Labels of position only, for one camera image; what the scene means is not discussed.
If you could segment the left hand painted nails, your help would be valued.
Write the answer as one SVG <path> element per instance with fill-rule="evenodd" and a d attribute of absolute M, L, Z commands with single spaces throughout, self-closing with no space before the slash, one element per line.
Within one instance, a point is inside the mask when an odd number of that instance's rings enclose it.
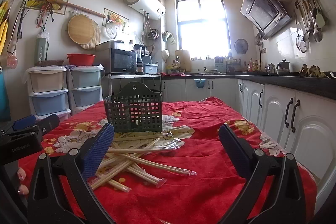
<path fill-rule="evenodd" d="M 21 195 L 21 196 L 26 196 L 28 195 L 29 193 L 29 189 L 24 185 L 22 184 L 22 182 L 25 180 L 26 178 L 26 172 L 24 169 L 22 168 L 19 168 L 17 170 L 17 176 L 19 178 L 19 181 L 20 181 L 20 186 L 18 187 L 18 194 Z"/>

